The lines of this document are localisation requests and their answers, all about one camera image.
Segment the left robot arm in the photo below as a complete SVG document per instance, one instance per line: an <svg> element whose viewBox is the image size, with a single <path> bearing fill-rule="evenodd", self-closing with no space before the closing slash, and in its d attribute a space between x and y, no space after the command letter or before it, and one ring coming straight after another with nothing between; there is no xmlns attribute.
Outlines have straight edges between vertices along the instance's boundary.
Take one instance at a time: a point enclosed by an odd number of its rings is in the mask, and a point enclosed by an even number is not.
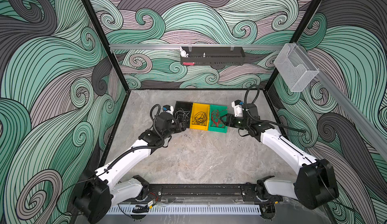
<svg viewBox="0 0 387 224"><path fill-rule="evenodd" d="M167 147L173 134L189 126L189 117L176 113L172 106L156 104L153 109L157 112L150 113L151 128L111 162L96 170L85 170L75 184L70 201L89 223L98 223L112 206L125 200L149 199L148 181L138 175L123 183L121 178L155 150Z"/></svg>

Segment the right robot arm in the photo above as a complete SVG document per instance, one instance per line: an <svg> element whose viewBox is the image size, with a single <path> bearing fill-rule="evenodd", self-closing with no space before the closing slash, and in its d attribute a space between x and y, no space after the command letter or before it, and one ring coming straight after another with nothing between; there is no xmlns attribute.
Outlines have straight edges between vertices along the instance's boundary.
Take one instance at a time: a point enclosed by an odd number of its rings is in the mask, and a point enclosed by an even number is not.
<svg viewBox="0 0 387 224"><path fill-rule="evenodd" d="M333 165L326 159L306 153L285 138L275 127L278 123L262 120L254 101L248 103L248 94L257 85L250 86L243 100L231 103L232 114L223 121L227 127L246 131L252 137L280 156L297 175L296 181L276 180L274 176L259 179L255 194L258 202L274 204L284 197L294 199L308 209L316 209L339 197L339 188Z"/></svg>

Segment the green plastic bin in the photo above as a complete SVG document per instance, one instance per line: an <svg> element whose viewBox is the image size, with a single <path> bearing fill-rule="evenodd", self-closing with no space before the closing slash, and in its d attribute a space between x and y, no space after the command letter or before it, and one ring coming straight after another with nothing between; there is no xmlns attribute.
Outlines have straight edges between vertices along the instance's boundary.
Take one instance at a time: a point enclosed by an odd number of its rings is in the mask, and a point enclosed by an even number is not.
<svg viewBox="0 0 387 224"><path fill-rule="evenodd" d="M226 114L228 114L228 107L210 105L208 131L227 133L227 126L222 122L222 117Z"/></svg>

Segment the black plastic bin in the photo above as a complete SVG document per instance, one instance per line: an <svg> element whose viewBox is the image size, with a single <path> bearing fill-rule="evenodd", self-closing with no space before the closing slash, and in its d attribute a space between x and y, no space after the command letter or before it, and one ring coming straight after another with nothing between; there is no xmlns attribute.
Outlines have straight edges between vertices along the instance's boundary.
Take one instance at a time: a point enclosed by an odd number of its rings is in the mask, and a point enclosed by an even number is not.
<svg viewBox="0 0 387 224"><path fill-rule="evenodd" d="M190 128L190 119L193 103L177 101L174 107L174 117L184 117L187 121L187 128Z"/></svg>

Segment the yellow plastic bin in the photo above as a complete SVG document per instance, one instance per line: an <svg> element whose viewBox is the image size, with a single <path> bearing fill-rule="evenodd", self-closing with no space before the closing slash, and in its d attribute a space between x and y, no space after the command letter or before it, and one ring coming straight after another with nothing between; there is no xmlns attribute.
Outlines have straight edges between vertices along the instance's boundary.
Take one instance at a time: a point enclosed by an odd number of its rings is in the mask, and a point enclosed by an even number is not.
<svg viewBox="0 0 387 224"><path fill-rule="evenodd" d="M209 127L210 105L193 103L190 128L196 130L208 131Z"/></svg>

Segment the white rabbit figurine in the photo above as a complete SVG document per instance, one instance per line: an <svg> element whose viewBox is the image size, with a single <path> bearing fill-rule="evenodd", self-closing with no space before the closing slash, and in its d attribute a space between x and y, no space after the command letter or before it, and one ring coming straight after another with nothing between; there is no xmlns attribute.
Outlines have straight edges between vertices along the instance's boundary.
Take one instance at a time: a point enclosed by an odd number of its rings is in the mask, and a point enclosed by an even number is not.
<svg viewBox="0 0 387 224"><path fill-rule="evenodd" d="M189 54L186 50L184 50L182 47L179 48L179 51L180 51L180 56L182 58L188 58L189 57Z"/></svg>

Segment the black wall shelf tray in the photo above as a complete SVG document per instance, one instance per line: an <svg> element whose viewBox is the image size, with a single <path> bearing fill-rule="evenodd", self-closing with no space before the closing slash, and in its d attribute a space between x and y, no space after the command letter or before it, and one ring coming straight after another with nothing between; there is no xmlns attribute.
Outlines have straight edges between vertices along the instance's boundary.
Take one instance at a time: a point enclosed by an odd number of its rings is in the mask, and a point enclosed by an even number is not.
<svg viewBox="0 0 387 224"><path fill-rule="evenodd" d="M243 65L246 54L242 47L183 47L189 54L188 58L180 57L183 66L214 66L216 68L232 65Z"/></svg>

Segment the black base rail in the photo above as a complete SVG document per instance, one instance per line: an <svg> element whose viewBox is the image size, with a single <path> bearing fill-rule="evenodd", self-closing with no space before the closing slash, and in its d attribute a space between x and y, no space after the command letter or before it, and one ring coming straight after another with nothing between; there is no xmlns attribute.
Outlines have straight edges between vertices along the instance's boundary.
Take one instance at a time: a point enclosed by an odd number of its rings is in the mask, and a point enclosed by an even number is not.
<svg viewBox="0 0 387 224"><path fill-rule="evenodd" d="M157 196L242 196L248 200L263 198L266 194L264 186L259 184L150 184L146 190Z"/></svg>

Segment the clear acrylic wall holder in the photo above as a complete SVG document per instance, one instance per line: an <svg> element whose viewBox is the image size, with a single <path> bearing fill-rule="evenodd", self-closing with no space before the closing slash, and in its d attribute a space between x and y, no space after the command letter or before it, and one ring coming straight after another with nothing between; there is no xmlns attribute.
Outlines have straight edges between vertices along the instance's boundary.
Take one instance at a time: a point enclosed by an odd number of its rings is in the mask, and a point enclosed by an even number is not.
<svg viewBox="0 0 387 224"><path fill-rule="evenodd" d="M319 73L307 51L297 43L287 43L274 65L291 92L302 92Z"/></svg>

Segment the aluminium wall rail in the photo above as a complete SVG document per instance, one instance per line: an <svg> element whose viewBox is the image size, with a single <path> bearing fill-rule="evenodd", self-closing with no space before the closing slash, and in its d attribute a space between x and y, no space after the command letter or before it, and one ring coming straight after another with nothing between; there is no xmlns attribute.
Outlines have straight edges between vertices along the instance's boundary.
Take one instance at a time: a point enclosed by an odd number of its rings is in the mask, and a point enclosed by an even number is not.
<svg viewBox="0 0 387 224"><path fill-rule="evenodd" d="M188 47L192 50L193 47L227 47L234 49L242 47L245 50L281 50L285 44L155 44L155 43L116 43L110 44L111 50L179 50L181 47Z"/></svg>

